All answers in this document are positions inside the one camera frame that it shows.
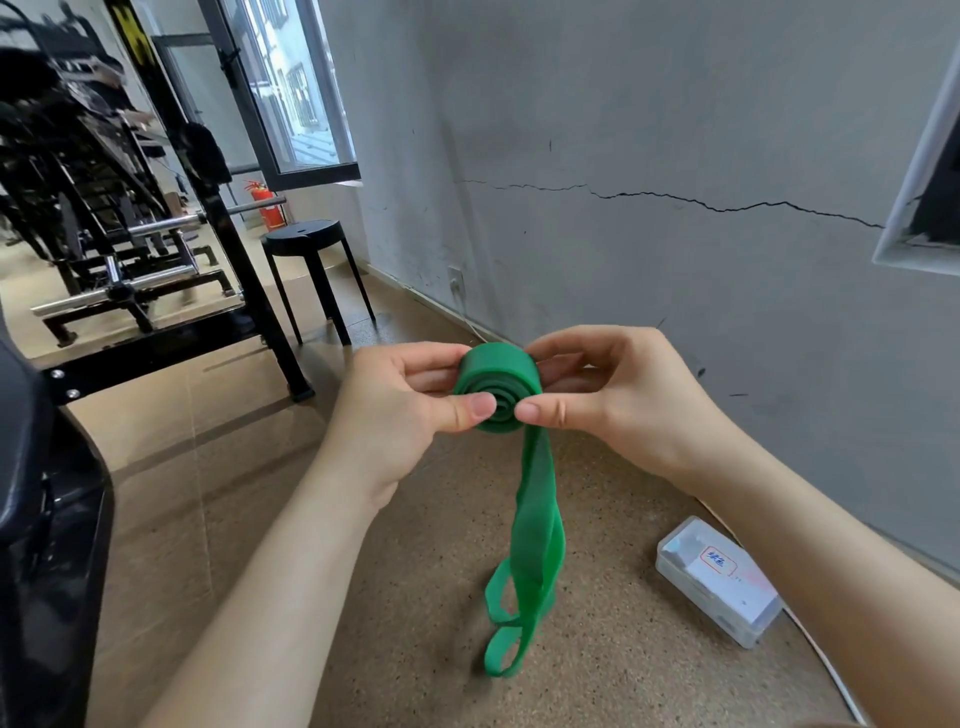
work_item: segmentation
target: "green resistance band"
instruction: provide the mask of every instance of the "green resistance band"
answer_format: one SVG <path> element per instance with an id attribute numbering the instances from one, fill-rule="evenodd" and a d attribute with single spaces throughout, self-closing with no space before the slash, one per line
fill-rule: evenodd
<path id="1" fill-rule="evenodd" d="M 514 406 L 524 397 L 542 391 L 540 373 L 530 355 L 500 343 L 481 344 L 470 350 L 460 363 L 460 376 L 453 390 L 457 395 L 490 392 L 496 397 L 496 412 L 478 425 L 486 432 L 512 432 L 521 427 L 522 423 L 514 417 Z M 484 668 L 491 677 L 510 677 L 519 672 L 540 618 L 553 606 L 564 551 L 564 524 L 557 507 L 550 438 L 542 427 L 527 425 L 510 556 L 497 567 L 485 591 L 487 612 L 498 628 L 484 655 Z M 516 590 L 516 614 L 500 605 L 511 577 Z M 517 642 L 516 656 L 503 667 L 504 658 Z"/>

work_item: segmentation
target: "forearm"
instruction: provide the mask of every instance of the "forearm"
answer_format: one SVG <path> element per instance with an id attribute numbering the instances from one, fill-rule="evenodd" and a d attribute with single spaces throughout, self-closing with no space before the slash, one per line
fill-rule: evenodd
<path id="1" fill-rule="evenodd" d="M 374 509 L 318 461 L 146 728 L 306 726 Z"/>
<path id="2" fill-rule="evenodd" d="M 960 725 L 960 592 L 745 436 L 690 490 L 733 530 L 878 725 Z"/>

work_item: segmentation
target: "open window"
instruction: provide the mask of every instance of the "open window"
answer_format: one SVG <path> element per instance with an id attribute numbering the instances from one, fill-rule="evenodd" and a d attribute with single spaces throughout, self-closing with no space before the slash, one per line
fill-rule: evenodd
<path id="1" fill-rule="evenodd" d="M 880 236 L 874 262 L 960 276 L 960 46 Z"/>
<path id="2" fill-rule="evenodd" d="M 310 0 L 200 0 L 274 191 L 359 180 L 323 22 Z"/>

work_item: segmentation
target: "power cord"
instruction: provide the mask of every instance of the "power cord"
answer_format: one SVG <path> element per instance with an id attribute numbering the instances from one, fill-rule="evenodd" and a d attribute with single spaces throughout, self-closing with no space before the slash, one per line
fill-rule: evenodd
<path id="1" fill-rule="evenodd" d="M 733 533 L 731 528 L 724 523 L 723 519 L 720 518 L 716 514 L 716 512 L 712 508 L 710 508 L 706 503 L 704 503 L 702 500 L 700 500 L 700 504 L 704 506 L 704 508 L 706 508 L 711 513 L 711 515 L 720 522 L 720 525 L 722 525 L 724 528 L 727 529 L 727 533 L 731 535 L 731 538 L 733 538 L 734 541 L 740 544 L 740 542 L 736 538 L 736 534 Z M 847 710 L 850 711 L 850 715 L 853 717 L 853 720 L 856 721 L 857 725 L 869 726 L 870 723 L 867 722 L 867 718 L 860 711 L 860 708 L 859 706 L 857 706 L 856 701 L 853 700 L 853 696 L 850 694 L 850 690 L 847 688 L 844 681 L 840 679 L 840 675 L 837 673 L 836 669 L 833 667 L 833 663 L 829 660 L 829 657 L 827 657 L 824 651 L 820 648 L 820 645 L 818 645 L 814 641 L 810 633 L 806 631 L 806 627 L 803 626 L 803 624 L 798 619 L 797 615 L 793 613 L 793 610 L 790 609 L 790 607 L 788 607 L 786 604 L 784 604 L 783 611 L 786 612 L 786 615 L 790 617 L 793 620 L 793 623 L 800 628 L 800 631 L 803 633 L 804 637 L 806 637 L 806 640 L 810 643 L 810 646 L 813 647 L 813 651 L 817 653 L 817 657 L 820 658 L 820 662 L 822 662 L 824 664 L 824 667 L 827 669 L 827 673 L 829 674 L 830 679 L 833 680 L 833 684 L 836 686 L 837 690 L 840 691 L 840 696 L 843 698 L 844 703 L 847 704 Z"/>
<path id="2" fill-rule="evenodd" d="M 463 319 L 463 322 L 467 325 L 473 335 L 476 336 L 484 344 L 489 343 L 483 334 L 481 334 L 476 328 L 473 327 L 473 324 L 470 322 L 470 319 L 467 318 L 467 297 L 464 295 L 463 289 L 460 287 L 460 281 L 456 279 L 450 279 L 450 292 L 453 294 L 453 300 L 457 304 L 457 312 L 460 314 L 460 318 Z"/>

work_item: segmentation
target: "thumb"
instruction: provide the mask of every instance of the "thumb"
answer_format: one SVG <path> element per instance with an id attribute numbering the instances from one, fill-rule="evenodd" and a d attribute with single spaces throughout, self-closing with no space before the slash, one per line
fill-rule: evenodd
<path id="1" fill-rule="evenodd" d="M 594 432 L 603 416 L 603 402 L 596 392 L 535 395 L 521 400 L 514 416 L 528 425 Z"/>
<path id="2" fill-rule="evenodd" d="M 463 432 L 496 411 L 496 397 L 490 392 L 430 398 L 430 402 L 430 417 L 438 432 Z"/>

